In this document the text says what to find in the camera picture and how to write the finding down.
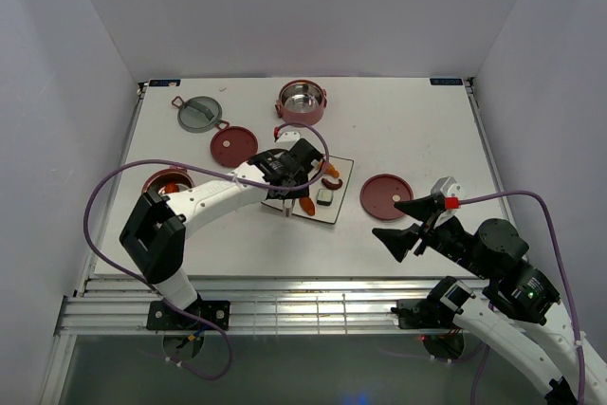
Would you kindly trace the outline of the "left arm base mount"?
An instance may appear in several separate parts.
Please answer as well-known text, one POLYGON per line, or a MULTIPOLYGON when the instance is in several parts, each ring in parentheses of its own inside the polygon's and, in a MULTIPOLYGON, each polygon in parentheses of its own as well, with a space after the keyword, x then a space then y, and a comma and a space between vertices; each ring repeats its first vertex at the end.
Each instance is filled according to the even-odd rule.
POLYGON ((164 301, 151 302, 145 328, 150 331, 197 331, 228 330, 230 325, 230 301, 197 299, 185 310, 175 310, 164 301))

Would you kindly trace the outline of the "metal tongs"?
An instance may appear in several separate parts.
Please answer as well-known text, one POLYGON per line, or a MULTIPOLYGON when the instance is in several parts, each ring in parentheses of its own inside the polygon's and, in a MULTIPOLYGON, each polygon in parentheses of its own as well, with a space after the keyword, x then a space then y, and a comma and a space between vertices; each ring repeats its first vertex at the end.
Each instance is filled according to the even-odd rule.
POLYGON ((293 202, 290 199, 283 201, 283 214, 285 217, 290 217, 292 214, 293 202))

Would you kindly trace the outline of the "fried chicken drumstick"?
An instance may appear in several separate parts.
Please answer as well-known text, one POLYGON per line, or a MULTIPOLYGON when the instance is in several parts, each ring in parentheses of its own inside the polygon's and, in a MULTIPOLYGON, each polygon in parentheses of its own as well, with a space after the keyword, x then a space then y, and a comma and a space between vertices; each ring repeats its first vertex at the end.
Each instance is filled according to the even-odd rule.
POLYGON ((164 186, 163 191, 165 193, 178 193, 179 192, 179 187, 174 182, 170 182, 170 183, 167 183, 164 186))

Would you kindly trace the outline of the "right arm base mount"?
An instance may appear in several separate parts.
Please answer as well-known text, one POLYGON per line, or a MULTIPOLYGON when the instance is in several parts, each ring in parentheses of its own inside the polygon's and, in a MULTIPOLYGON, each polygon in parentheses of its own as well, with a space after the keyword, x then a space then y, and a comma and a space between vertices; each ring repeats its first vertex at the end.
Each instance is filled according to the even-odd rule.
POLYGON ((455 327, 454 316, 463 313, 463 304, 469 299, 475 299, 474 294, 455 294, 448 296, 428 296, 415 304, 407 300, 398 300, 390 309, 395 315, 400 329, 445 329, 455 327))

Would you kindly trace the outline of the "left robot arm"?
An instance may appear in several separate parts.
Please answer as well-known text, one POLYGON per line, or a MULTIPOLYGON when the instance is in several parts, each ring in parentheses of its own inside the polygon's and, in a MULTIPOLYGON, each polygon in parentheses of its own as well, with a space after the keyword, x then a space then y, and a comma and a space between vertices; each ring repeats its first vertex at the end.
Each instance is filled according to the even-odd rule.
POLYGON ((268 199, 309 195, 308 178, 322 153, 300 138, 288 150, 252 156, 229 173, 178 193, 143 193, 119 240, 148 285, 167 300, 169 318, 180 328, 201 317, 199 295, 183 268, 186 240, 211 222, 268 199))

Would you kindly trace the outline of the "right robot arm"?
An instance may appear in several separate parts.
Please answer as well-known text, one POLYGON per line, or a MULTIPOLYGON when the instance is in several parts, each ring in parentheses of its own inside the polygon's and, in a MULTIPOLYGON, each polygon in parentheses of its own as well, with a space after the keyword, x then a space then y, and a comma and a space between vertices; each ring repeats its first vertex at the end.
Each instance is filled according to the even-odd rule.
POLYGON ((395 203, 415 219, 405 230, 373 231, 401 262, 432 249, 487 281, 480 294, 446 276, 413 307, 392 311, 402 328, 459 327, 521 372, 549 404, 603 404, 606 362, 582 335, 569 285, 562 291, 525 259, 529 245, 507 220, 485 220, 475 233, 455 212, 465 205, 457 189, 395 203))

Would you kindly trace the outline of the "white square plate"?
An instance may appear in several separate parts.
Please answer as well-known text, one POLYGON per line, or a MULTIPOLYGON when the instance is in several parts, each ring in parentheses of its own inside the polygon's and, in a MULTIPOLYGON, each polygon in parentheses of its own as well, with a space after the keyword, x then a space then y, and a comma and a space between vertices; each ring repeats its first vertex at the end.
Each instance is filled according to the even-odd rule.
POLYGON ((335 225, 337 223, 342 204, 343 204, 345 196, 347 194, 348 185, 350 183, 350 178, 352 175, 352 171, 353 171, 355 162, 353 159, 350 159, 350 158, 331 156, 329 159, 329 163, 333 164, 334 167, 340 172, 339 179, 341 179, 343 182, 343 185, 339 190, 333 191, 334 200, 333 200, 332 205, 330 207, 325 207, 325 206, 318 205, 316 202, 316 195, 317 195, 318 190, 321 188, 325 188, 321 183, 322 178, 326 177, 334 182, 337 182, 339 180, 339 179, 330 177, 328 175, 323 175, 319 181, 315 182, 313 185, 311 185, 309 187, 309 196, 308 197, 310 197, 314 201, 314 204, 316 207, 316 214, 313 217, 308 216, 302 210, 302 208, 300 206, 300 200, 296 199, 295 202, 293 203, 292 214, 291 214, 292 216, 297 216, 300 218, 304 218, 304 219, 308 219, 308 220, 312 220, 312 221, 316 221, 316 222, 320 222, 320 223, 324 223, 324 224, 328 224, 328 225, 335 225))

